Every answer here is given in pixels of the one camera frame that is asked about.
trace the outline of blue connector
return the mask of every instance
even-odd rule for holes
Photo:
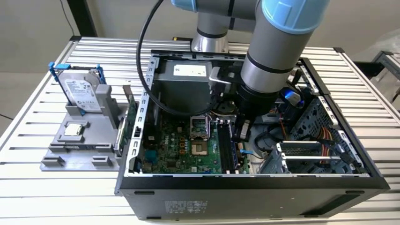
[[[71,69],[71,64],[60,63],[59,65],[56,65],[56,69],[62,69],[62,70]]]
[[[250,151],[250,150],[244,150],[244,149],[240,149],[240,153],[242,154],[255,154],[255,152],[254,151]]]

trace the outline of aluminum profile table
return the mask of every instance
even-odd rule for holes
[[[380,62],[400,80],[400,53],[380,51],[372,62]]]
[[[190,51],[191,47],[187,41],[146,41],[142,54],[144,70],[151,49]],[[248,44],[230,45],[231,53],[244,54],[247,49]],[[87,67],[100,63],[114,88],[112,96],[124,102],[124,84],[131,84],[136,98],[142,93],[135,50],[135,40],[84,37],[80,41],[68,42],[56,63]],[[400,115],[346,53],[338,53],[334,48],[308,47],[302,56],[310,58],[332,92],[391,191],[331,218],[167,223],[400,224]],[[138,224],[126,199],[114,196],[118,172],[40,171],[42,158],[66,115],[66,102],[62,89],[47,73],[0,138],[0,224]]]

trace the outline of green circuit board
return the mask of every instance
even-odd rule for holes
[[[127,105],[123,127],[119,130],[119,135],[120,135],[120,138],[118,138],[119,143],[115,143],[116,150],[119,151],[123,151],[124,146],[130,143],[132,132],[134,132],[136,113],[138,113],[138,106],[136,106],[135,98],[134,96],[130,96],[130,103]]]
[[[202,149],[203,154],[207,152],[206,155],[192,154],[192,143],[199,143],[199,141],[190,140],[188,124],[179,123],[175,126],[166,122],[162,128],[158,162],[152,165],[151,172],[222,173],[219,139],[215,125],[211,126],[210,140],[204,142],[207,149]]]
[[[160,127],[160,141],[156,149],[156,161],[144,159],[144,173],[223,173],[220,162],[220,144],[218,124],[210,125],[210,139],[191,140],[188,121],[164,119]],[[239,173],[250,173],[247,158]]]

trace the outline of black cable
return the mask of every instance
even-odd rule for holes
[[[66,20],[67,20],[68,25],[70,25],[70,27],[71,27],[72,35],[75,36],[74,28],[72,28],[72,26],[71,26],[70,19],[68,19],[68,17],[67,17],[67,13],[66,13],[66,9],[64,9],[63,0],[60,0],[60,3],[62,3],[62,8],[63,8],[63,13],[64,13],[64,16],[66,16]]]
[[[152,99],[152,101],[155,102],[155,104],[168,113],[174,114],[174,115],[178,115],[178,116],[198,116],[198,115],[202,115],[204,113],[208,113],[211,111],[211,109],[214,108],[214,105],[215,105],[215,102],[214,100],[211,100],[211,104],[210,106],[207,107],[207,109],[199,111],[199,112],[194,112],[194,113],[188,113],[188,112],[180,112],[175,109],[171,109],[168,108],[162,102],[160,100],[158,99],[158,97],[154,95],[154,93],[151,92],[151,89],[146,83],[146,79],[144,79],[144,75],[143,75],[143,70],[142,70],[142,64],[140,64],[140,51],[142,51],[142,44],[143,44],[143,40],[144,40],[144,35],[146,35],[146,31],[148,29],[148,26],[150,26],[150,23],[151,23],[151,19],[152,17],[155,16],[155,13],[162,5],[164,0],[159,0],[158,3],[155,4],[151,12],[150,12],[150,15],[148,15],[148,18],[146,19],[146,23],[143,25],[143,28],[142,28],[142,31],[140,31],[140,37],[139,37],[139,40],[138,40],[138,47],[136,47],[136,67],[138,67],[138,74],[139,74],[139,79],[140,79],[140,82],[142,82],[142,85],[146,89],[146,92],[148,93],[150,95],[150,98]]]
[[[264,159],[263,157],[258,156],[255,153],[244,153],[247,155],[252,155],[254,157],[259,158],[259,159]]]
[[[276,143],[279,143],[279,142],[283,141],[282,138],[279,138],[279,137],[276,137],[276,136],[274,136],[274,135],[271,134],[271,131],[272,131],[275,128],[279,128],[279,127],[280,127],[280,124],[279,124],[279,123],[271,124],[271,125],[267,127],[267,131],[263,131],[263,132],[259,133],[259,135],[255,137],[254,144],[255,144],[255,147],[256,147],[258,150],[264,151],[264,152],[268,152],[268,153],[272,152],[272,147],[268,146],[268,144],[267,144],[267,142],[266,142],[266,139],[264,139],[264,143],[266,143],[266,145],[268,146],[268,148],[262,148],[262,147],[259,146],[259,141],[260,141],[260,140],[263,139],[263,137],[266,137],[266,136],[267,136],[272,141],[275,141]]]
[[[10,117],[10,116],[7,116],[7,115],[3,115],[2,113],[0,113],[0,116],[3,116],[4,118],[7,118],[7,119],[10,119],[10,120],[14,120],[12,117]]]
[[[392,102],[391,102],[391,103],[394,103],[394,102],[396,101],[398,96],[399,96],[399,94],[396,94],[396,95],[394,96]]]

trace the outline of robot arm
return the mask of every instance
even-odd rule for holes
[[[275,103],[306,44],[322,22],[328,2],[330,0],[172,0],[172,4],[186,10],[256,20],[240,72],[244,84],[238,89],[239,98],[235,102],[240,112],[234,135],[238,140],[248,139],[255,118],[267,114]]]

